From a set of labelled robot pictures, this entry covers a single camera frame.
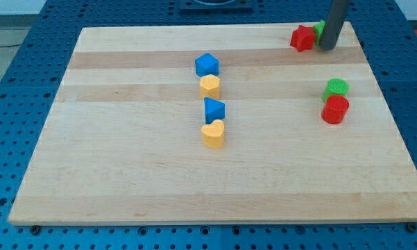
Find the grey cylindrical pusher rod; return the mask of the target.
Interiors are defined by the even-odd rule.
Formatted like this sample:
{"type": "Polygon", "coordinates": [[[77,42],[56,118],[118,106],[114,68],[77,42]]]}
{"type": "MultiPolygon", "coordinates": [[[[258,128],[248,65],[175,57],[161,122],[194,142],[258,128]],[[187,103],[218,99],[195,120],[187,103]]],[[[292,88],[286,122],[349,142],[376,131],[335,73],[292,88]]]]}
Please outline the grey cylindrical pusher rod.
{"type": "Polygon", "coordinates": [[[350,0],[333,0],[330,6],[325,26],[319,40],[319,47],[325,51],[331,51],[337,45],[343,23],[345,21],[350,0]]]}

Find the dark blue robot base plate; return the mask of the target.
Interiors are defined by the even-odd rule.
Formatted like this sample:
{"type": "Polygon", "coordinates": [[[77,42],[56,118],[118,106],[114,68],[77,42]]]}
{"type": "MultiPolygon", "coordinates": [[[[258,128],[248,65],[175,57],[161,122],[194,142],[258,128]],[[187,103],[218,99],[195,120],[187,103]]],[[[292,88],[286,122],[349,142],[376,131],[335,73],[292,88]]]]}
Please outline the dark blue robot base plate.
{"type": "Polygon", "coordinates": [[[195,11],[227,11],[253,9],[253,0],[179,0],[178,6],[181,13],[195,11]]]}

